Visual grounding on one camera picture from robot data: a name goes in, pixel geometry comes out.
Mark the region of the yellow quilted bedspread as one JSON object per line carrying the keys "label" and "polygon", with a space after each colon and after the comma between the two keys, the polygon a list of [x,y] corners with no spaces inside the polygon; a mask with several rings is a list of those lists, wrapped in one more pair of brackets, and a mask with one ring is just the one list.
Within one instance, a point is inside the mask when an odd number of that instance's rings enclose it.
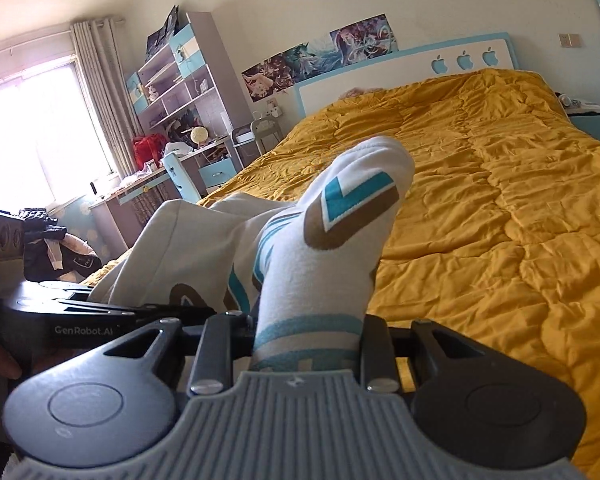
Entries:
{"label": "yellow quilted bedspread", "polygon": [[415,171],[365,314],[429,318],[570,385],[588,412],[574,461],[600,479],[600,142],[541,76],[353,89],[198,206],[235,193],[293,202],[375,136],[398,140]]}

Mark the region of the dark clothes pile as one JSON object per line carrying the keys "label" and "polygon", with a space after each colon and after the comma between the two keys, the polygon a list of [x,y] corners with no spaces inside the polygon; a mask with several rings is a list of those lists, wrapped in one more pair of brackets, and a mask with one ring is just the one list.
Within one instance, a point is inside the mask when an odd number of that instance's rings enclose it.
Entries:
{"label": "dark clothes pile", "polygon": [[23,208],[17,217],[23,221],[23,272],[28,281],[79,283],[102,268],[94,249],[44,208]]}

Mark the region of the wall light switch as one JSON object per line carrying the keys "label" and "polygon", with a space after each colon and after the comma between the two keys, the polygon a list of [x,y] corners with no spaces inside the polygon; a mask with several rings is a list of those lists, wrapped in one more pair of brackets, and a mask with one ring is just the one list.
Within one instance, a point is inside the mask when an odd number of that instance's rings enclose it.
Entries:
{"label": "wall light switch", "polygon": [[559,44],[563,48],[580,48],[582,47],[582,39],[579,34],[559,34]]}

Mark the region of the grey folding chair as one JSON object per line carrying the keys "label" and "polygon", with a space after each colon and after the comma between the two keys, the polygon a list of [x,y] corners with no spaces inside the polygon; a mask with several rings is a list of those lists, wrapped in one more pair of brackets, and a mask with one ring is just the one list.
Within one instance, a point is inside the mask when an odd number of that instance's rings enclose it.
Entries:
{"label": "grey folding chair", "polygon": [[230,134],[235,148],[249,143],[256,144],[258,153],[264,155],[268,149],[264,139],[272,136],[277,142],[283,140],[282,129],[275,118],[265,117],[255,119],[249,125],[238,127]]}

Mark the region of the anime wall posters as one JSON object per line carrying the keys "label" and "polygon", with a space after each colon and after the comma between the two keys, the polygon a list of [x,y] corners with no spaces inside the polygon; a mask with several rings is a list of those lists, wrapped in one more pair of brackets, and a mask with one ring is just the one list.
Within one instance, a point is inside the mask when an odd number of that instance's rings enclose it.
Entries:
{"label": "anime wall posters", "polygon": [[396,52],[385,14],[352,23],[266,58],[242,72],[250,98],[259,102],[295,84]]}

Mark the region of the grey window curtain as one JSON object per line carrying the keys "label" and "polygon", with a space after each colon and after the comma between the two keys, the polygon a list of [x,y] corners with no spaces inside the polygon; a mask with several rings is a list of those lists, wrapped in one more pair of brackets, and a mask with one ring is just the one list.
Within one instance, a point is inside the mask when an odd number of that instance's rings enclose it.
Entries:
{"label": "grey window curtain", "polygon": [[80,71],[121,177],[137,172],[133,140],[142,133],[125,85],[114,20],[74,22],[70,32]]}

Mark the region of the grey blue bookshelf desk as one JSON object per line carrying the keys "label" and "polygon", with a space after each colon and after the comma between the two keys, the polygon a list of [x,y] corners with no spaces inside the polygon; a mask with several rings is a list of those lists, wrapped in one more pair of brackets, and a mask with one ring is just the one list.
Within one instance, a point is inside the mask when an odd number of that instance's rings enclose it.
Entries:
{"label": "grey blue bookshelf desk", "polygon": [[[195,200],[224,184],[244,169],[232,140],[235,128],[249,125],[251,110],[212,15],[181,15],[179,29],[170,18],[170,32],[161,47],[151,47],[143,66],[126,81],[132,107],[145,134],[181,141],[192,151],[180,158],[195,188]],[[146,222],[135,218],[142,198],[157,209],[183,190],[172,178],[170,165],[160,164],[147,176],[131,181],[95,200],[90,207],[105,222],[106,238],[115,254],[131,248]]]}

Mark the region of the white blue headboard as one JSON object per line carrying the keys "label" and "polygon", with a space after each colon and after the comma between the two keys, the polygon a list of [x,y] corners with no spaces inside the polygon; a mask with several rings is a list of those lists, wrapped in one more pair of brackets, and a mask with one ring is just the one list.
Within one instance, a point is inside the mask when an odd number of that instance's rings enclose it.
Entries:
{"label": "white blue headboard", "polygon": [[519,67],[506,32],[427,44],[348,65],[296,85],[301,117],[311,115],[353,88],[391,89],[428,78]]}

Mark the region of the white printed sweatshirt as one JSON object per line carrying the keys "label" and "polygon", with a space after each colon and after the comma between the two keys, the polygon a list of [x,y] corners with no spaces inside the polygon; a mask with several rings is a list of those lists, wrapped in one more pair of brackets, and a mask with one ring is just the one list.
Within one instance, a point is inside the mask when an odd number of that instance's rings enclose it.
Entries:
{"label": "white printed sweatshirt", "polygon": [[253,370],[354,367],[382,248],[414,171],[398,140],[375,136],[290,203],[246,193],[210,207],[168,200],[90,298],[253,313]]}

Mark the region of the red bag on desk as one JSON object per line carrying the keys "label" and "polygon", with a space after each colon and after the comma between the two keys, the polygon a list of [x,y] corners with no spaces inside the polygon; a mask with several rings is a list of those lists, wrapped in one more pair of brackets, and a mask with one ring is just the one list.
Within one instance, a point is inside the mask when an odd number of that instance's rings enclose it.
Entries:
{"label": "red bag on desk", "polygon": [[137,169],[142,170],[146,162],[158,162],[162,159],[167,143],[168,139],[161,133],[136,136],[132,144]]}

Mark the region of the light blue desk chair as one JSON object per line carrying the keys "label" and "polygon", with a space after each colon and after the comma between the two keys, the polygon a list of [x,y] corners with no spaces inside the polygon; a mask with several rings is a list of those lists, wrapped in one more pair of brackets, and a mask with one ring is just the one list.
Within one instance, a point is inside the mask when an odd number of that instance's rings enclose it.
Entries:
{"label": "light blue desk chair", "polygon": [[162,159],[162,164],[181,198],[189,203],[198,203],[201,195],[178,156],[175,153],[166,154]]}

